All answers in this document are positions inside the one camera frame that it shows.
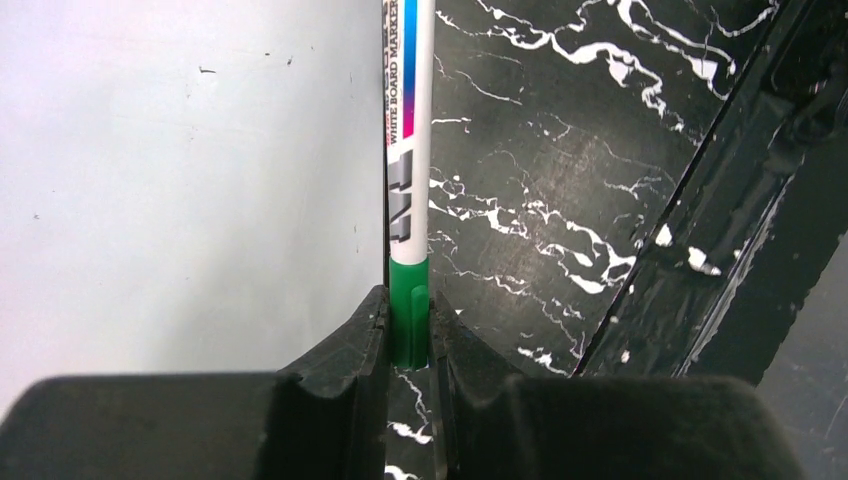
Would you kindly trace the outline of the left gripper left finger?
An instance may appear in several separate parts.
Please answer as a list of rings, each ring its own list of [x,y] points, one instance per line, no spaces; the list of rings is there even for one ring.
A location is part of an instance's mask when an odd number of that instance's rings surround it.
[[[380,479],[388,301],[276,371],[62,376],[1,424],[5,479]]]

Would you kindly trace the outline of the green marker cap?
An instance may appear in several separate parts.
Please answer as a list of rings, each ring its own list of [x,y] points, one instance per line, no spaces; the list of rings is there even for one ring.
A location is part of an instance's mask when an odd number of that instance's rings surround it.
[[[429,262],[389,261],[390,347],[395,366],[421,369],[428,362]]]

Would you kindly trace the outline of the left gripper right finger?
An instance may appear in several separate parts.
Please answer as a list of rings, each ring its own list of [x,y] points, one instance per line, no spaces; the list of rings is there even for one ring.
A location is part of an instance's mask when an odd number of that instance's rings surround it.
[[[532,377],[430,305],[440,479],[801,479],[754,389],[728,377]]]

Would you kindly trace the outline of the small white whiteboard black frame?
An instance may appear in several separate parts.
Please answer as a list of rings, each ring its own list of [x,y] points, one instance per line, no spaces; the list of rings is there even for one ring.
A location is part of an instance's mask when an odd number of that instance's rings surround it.
[[[377,1],[1,5],[1,402],[266,370],[382,280]]]

